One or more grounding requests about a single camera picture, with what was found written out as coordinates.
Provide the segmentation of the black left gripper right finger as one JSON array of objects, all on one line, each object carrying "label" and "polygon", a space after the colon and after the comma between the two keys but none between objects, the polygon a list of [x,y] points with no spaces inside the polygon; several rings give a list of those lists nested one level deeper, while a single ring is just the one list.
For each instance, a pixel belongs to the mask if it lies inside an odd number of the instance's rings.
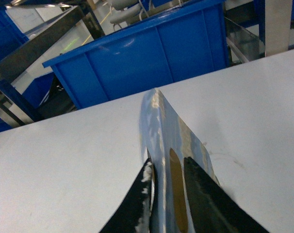
[{"label": "black left gripper right finger", "polygon": [[266,233],[191,157],[184,158],[184,179],[196,233]]}]

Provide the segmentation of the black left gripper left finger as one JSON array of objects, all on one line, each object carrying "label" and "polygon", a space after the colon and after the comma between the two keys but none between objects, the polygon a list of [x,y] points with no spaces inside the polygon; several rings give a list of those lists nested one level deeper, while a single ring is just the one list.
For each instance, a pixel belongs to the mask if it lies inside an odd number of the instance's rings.
[{"label": "black left gripper left finger", "polygon": [[151,205],[152,162],[147,159],[118,209],[102,233],[148,233]]}]

